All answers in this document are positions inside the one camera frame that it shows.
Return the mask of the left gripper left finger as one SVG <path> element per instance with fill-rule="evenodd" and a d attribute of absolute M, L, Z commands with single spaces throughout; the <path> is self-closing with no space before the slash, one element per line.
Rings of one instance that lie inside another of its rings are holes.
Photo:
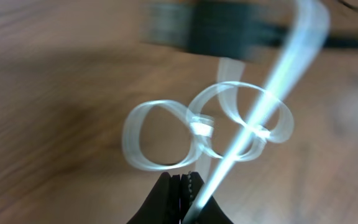
<path fill-rule="evenodd" d="M 179 224 L 180 176 L 163 172 L 127 224 Z"/>

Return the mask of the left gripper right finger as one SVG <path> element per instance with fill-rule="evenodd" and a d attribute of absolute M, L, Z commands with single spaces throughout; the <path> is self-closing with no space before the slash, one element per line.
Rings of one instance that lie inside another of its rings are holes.
<path fill-rule="evenodd" d="M 184 217 L 204 182 L 197 172 L 189 172 L 181 176 L 180 182 L 180 220 Z M 221 210 L 218 203 L 211 197 L 202 209 L 199 217 L 193 222 L 199 224 L 233 224 L 233 222 Z"/>

